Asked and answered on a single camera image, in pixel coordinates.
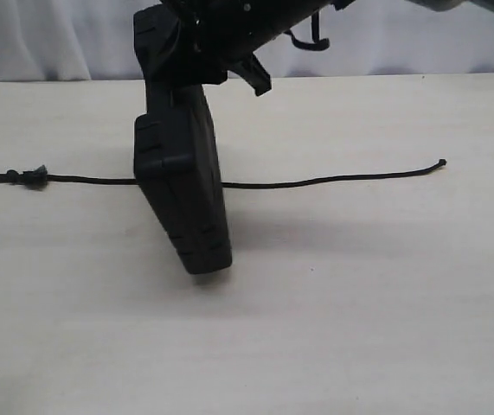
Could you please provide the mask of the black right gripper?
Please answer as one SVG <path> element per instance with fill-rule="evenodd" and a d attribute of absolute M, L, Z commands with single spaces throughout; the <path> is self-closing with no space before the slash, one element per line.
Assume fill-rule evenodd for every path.
<path fill-rule="evenodd" d="M 260 96 L 271 77 L 254 52 L 289 34 L 307 18 L 318 18 L 331 1 L 163 1 L 178 19 L 144 33 L 147 84 L 220 85 L 228 71 Z"/>

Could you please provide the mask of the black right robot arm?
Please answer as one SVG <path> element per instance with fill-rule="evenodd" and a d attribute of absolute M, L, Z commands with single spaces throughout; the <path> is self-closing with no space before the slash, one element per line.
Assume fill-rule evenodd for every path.
<path fill-rule="evenodd" d="M 494 1 L 161 1 L 133 17 L 148 81 L 494 71 Z"/>

